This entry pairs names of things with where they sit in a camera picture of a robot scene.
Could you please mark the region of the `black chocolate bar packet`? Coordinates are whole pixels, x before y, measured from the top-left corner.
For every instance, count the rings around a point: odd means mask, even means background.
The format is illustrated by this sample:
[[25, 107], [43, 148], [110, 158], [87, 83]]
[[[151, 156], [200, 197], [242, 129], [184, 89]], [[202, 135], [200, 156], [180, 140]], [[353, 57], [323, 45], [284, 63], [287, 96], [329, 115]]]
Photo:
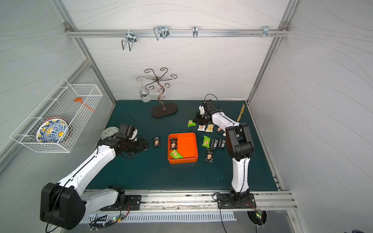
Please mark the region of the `black chocolate bar packet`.
[[219, 145], [219, 140], [218, 139], [216, 139], [216, 138], [212, 138], [211, 140], [210, 140], [210, 148], [212, 149], [212, 150], [215, 150], [215, 149], [217, 149], [218, 148], [218, 145]]

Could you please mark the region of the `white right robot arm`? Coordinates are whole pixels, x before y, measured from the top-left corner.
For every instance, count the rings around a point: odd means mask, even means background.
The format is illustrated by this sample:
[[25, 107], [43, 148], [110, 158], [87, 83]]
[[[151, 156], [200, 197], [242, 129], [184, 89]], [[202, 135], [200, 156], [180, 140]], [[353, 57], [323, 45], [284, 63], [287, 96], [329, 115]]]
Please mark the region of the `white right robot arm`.
[[231, 195], [235, 198], [247, 195], [249, 193], [248, 169], [254, 152], [248, 124], [234, 121], [219, 109], [206, 109], [201, 105], [194, 121], [200, 125], [217, 125], [225, 132], [227, 151], [233, 162]]

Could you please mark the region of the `green cookie packet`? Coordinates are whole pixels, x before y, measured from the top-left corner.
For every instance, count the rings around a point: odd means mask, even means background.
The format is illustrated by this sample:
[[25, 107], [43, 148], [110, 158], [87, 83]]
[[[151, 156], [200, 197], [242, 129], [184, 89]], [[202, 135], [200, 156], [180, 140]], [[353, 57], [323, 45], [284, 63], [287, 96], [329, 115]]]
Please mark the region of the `green cookie packet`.
[[187, 127], [189, 128], [189, 127], [194, 127], [194, 126], [196, 126], [196, 123], [193, 120], [189, 120]]
[[211, 138], [208, 136], [204, 136], [202, 146], [205, 148], [210, 148]]
[[184, 158], [177, 150], [171, 151], [170, 154], [169, 154], [169, 156], [172, 159], [183, 159]]

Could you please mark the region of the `metal double hook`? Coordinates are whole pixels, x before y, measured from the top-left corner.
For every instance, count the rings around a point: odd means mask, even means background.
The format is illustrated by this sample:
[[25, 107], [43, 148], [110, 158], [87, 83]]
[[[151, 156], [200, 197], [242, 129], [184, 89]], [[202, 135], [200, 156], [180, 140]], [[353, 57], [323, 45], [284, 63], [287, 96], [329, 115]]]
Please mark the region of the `metal double hook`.
[[137, 36], [129, 30], [125, 36], [124, 39], [121, 41], [122, 49], [125, 50], [125, 48], [128, 48], [129, 51], [132, 51], [133, 45], [137, 42]]
[[153, 28], [155, 38], [159, 40], [160, 38], [167, 38], [170, 35], [169, 29], [167, 26], [155, 26]]

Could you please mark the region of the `yellow cookie packet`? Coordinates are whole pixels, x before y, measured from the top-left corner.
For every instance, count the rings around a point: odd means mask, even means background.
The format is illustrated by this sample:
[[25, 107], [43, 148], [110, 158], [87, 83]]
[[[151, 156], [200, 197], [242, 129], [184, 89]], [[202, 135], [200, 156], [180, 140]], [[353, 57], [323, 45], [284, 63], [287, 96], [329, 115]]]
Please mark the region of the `yellow cookie packet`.
[[206, 132], [207, 133], [212, 133], [214, 131], [214, 125], [213, 124], [209, 124], [207, 127], [206, 127]]

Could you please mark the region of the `green patterned ceramic bowl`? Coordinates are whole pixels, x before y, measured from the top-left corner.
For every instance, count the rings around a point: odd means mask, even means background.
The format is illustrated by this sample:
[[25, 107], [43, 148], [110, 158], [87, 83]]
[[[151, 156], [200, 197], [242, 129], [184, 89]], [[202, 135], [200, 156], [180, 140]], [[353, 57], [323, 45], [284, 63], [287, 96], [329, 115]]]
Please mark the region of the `green patterned ceramic bowl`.
[[119, 132], [119, 128], [118, 127], [108, 127], [106, 129], [103, 130], [103, 132], [101, 133], [101, 140], [104, 140], [105, 138], [107, 137], [110, 137], [116, 133]]

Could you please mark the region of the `white cookie packet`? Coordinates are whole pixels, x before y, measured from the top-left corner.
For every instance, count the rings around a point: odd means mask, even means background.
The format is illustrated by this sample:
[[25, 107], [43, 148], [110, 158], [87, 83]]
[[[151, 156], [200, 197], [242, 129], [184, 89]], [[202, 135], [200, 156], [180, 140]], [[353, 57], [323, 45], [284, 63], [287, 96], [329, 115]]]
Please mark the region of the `white cookie packet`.
[[201, 132], [205, 132], [206, 131], [206, 126], [205, 125], [199, 125], [197, 130], [201, 131]]

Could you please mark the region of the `black drycake packet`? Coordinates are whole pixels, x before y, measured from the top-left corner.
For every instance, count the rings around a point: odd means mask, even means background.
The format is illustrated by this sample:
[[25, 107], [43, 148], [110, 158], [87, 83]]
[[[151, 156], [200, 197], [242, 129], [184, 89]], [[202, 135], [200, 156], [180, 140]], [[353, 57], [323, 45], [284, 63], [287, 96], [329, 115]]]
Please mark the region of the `black drycake packet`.
[[160, 146], [161, 146], [160, 137], [159, 136], [154, 137], [153, 138], [153, 147], [158, 148]]

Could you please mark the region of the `wooden knife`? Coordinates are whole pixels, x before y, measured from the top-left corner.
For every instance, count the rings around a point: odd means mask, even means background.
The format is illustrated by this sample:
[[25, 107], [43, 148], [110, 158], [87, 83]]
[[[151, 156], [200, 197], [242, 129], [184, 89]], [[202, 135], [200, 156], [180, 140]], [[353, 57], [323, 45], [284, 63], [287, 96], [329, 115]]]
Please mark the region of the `wooden knife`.
[[238, 119], [237, 119], [237, 122], [240, 122], [241, 118], [242, 118], [242, 115], [245, 111], [245, 104], [242, 105], [241, 107], [241, 110], [240, 110], [240, 113], [239, 113], [239, 116], [238, 116]]

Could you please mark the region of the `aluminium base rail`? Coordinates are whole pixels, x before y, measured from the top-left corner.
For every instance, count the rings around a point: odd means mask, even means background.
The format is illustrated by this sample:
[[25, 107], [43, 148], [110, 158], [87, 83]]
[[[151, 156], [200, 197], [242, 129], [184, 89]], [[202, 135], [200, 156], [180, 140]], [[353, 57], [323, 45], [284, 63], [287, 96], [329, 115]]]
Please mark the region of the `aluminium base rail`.
[[[139, 210], [143, 212], [187, 212], [218, 210], [217, 196], [212, 190], [126, 190], [126, 195], [141, 195]], [[250, 203], [261, 210], [297, 210], [289, 191], [252, 191]]]

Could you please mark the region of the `blue yellow painted plate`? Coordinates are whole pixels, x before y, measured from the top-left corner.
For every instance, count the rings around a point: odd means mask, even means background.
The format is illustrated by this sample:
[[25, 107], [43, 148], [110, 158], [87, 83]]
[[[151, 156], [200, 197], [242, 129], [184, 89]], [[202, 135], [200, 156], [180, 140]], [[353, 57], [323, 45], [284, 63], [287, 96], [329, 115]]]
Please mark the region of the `blue yellow painted plate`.
[[49, 118], [41, 124], [36, 134], [38, 143], [58, 143], [67, 139], [71, 129], [69, 123], [63, 118]]

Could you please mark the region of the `brown metal glass stand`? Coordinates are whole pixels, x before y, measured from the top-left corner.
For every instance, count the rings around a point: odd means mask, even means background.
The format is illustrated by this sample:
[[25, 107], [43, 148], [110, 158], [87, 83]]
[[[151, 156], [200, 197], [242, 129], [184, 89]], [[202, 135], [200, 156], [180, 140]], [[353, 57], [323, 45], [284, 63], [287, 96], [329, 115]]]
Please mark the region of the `brown metal glass stand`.
[[160, 102], [160, 105], [157, 105], [151, 109], [151, 115], [155, 118], [161, 118], [166, 117], [175, 114], [178, 111], [178, 107], [175, 103], [164, 103], [165, 100], [165, 91], [168, 89], [171, 85], [167, 83], [166, 81], [171, 81], [177, 79], [176, 74], [171, 74], [170, 78], [164, 78], [164, 76], [168, 73], [168, 68], [161, 68], [161, 72], [163, 72], [162, 76], [157, 76], [155, 71], [153, 69], [146, 69], [144, 71], [145, 74], [152, 73], [154, 75], [153, 78], [148, 78], [148, 80], [152, 80], [151, 83], [145, 85], [146, 90], [154, 90], [154, 85], [157, 84], [159, 86], [158, 89], [158, 96], [157, 100]]

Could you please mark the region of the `black cookie packet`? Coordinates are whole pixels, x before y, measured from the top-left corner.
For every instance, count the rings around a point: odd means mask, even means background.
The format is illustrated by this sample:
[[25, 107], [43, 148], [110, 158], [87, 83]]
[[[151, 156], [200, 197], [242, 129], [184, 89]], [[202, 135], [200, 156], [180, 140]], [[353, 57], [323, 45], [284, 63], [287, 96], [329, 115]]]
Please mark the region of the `black cookie packet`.
[[211, 149], [206, 149], [206, 157], [205, 161], [208, 163], [213, 163], [213, 150]]
[[217, 130], [216, 130], [216, 133], [218, 133], [220, 135], [223, 135], [224, 134], [224, 130], [221, 127], [218, 127]]

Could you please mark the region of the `metal single hook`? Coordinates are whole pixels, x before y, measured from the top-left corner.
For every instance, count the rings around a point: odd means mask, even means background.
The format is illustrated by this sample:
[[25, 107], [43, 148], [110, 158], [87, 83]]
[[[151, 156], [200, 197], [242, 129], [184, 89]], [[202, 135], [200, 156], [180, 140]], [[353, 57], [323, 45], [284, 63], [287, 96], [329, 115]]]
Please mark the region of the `metal single hook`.
[[198, 37], [198, 27], [197, 26], [192, 27], [192, 36], [193, 36], [193, 38]]

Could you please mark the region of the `metal hook right end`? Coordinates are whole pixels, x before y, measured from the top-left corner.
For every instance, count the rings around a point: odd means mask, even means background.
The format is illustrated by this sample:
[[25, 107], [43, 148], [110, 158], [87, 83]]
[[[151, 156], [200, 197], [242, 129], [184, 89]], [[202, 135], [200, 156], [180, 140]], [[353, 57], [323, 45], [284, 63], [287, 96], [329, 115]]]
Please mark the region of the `metal hook right end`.
[[278, 37], [278, 33], [271, 33], [269, 27], [265, 26], [263, 28], [262, 32], [260, 32], [260, 33], [253, 33], [253, 36], [255, 36], [255, 37], [262, 37], [262, 38], [266, 38], [266, 37]]

